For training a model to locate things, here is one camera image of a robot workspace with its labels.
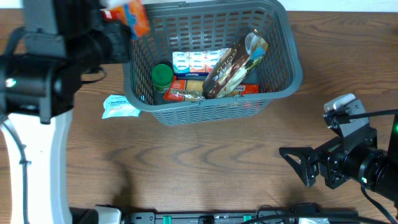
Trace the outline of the orange Redoxon box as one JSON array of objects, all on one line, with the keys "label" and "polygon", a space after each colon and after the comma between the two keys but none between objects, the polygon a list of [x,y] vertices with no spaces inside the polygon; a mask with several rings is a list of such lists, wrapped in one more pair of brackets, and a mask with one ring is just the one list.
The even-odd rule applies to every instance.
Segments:
[{"label": "orange Redoxon box", "polygon": [[129,26],[132,40],[137,40],[150,31],[149,21],[141,0],[105,0],[101,1],[102,15],[107,20],[118,20]]}]

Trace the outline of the light blue wipes pack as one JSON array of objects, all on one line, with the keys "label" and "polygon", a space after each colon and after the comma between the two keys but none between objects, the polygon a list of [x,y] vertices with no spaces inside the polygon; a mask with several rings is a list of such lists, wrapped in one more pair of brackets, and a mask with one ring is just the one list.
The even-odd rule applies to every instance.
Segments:
[{"label": "light blue wipes pack", "polygon": [[103,103],[102,119],[116,117],[138,117],[141,111],[135,108],[124,95],[110,95]]}]

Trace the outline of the green lid glass jar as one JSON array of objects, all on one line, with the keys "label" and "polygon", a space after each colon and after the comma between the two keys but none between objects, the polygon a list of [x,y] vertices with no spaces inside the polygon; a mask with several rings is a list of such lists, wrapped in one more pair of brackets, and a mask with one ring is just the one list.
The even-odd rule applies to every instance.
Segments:
[{"label": "green lid glass jar", "polygon": [[170,66],[160,63],[152,69],[151,77],[155,91],[165,93],[173,82],[174,73]]}]

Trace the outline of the dark grey plastic basket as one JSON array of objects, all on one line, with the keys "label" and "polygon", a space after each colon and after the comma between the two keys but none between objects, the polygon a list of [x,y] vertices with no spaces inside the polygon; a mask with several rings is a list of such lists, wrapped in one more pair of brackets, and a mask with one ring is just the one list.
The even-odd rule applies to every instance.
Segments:
[{"label": "dark grey plastic basket", "polygon": [[[287,11],[278,1],[168,2],[145,6],[150,31],[131,42],[131,60],[123,66],[124,94],[135,108],[173,126],[252,116],[272,100],[295,93],[303,80]],[[151,78],[174,52],[216,50],[256,30],[269,49],[246,83],[259,93],[214,100],[167,101]]]}]

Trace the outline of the Kleenex tissue multipack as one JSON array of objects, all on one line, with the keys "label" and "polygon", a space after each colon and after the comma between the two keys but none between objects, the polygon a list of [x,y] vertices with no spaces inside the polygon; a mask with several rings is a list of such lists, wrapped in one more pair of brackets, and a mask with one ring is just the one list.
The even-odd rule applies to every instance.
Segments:
[{"label": "Kleenex tissue multipack", "polygon": [[177,78],[205,77],[229,48],[217,50],[173,52],[172,65]]}]

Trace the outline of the San Remo spaghetti packet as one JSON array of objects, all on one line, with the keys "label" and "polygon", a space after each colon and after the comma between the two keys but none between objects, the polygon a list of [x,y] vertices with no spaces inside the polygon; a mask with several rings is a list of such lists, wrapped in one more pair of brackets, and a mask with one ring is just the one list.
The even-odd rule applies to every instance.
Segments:
[{"label": "San Remo spaghetti packet", "polygon": [[[174,80],[166,91],[164,99],[167,101],[198,101],[204,100],[202,80]],[[255,84],[238,85],[232,92],[225,95],[243,96],[259,93],[259,87]]]}]

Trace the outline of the Nescafe Gold coffee pouch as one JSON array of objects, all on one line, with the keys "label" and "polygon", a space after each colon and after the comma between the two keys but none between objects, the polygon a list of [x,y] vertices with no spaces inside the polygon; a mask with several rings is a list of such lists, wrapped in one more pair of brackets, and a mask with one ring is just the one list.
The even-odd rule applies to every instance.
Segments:
[{"label": "Nescafe Gold coffee pouch", "polygon": [[237,40],[218,60],[203,82],[206,99],[222,98],[234,89],[259,65],[268,51],[268,43],[254,29]]}]

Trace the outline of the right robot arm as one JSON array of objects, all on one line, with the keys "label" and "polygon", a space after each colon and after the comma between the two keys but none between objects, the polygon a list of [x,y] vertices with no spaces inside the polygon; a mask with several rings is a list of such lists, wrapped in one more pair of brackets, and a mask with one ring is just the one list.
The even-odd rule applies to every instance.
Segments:
[{"label": "right robot arm", "polygon": [[369,119],[397,116],[397,110],[367,113],[352,93],[341,95],[324,105],[323,119],[336,137],[313,149],[282,147],[280,155],[289,163],[306,187],[318,175],[331,189],[353,179],[365,189],[397,202],[397,120],[393,120],[389,147],[378,148],[377,131]]}]

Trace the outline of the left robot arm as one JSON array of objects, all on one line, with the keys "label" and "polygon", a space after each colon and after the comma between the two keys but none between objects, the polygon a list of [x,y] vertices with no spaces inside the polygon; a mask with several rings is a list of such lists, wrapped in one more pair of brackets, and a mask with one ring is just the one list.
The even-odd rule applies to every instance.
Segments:
[{"label": "left robot arm", "polygon": [[24,25],[1,54],[1,131],[12,223],[120,223],[110,205],[67,199],[67,139],[82,76],[126,63],[131,30],[103,17],[117,1],[24,1]]}]

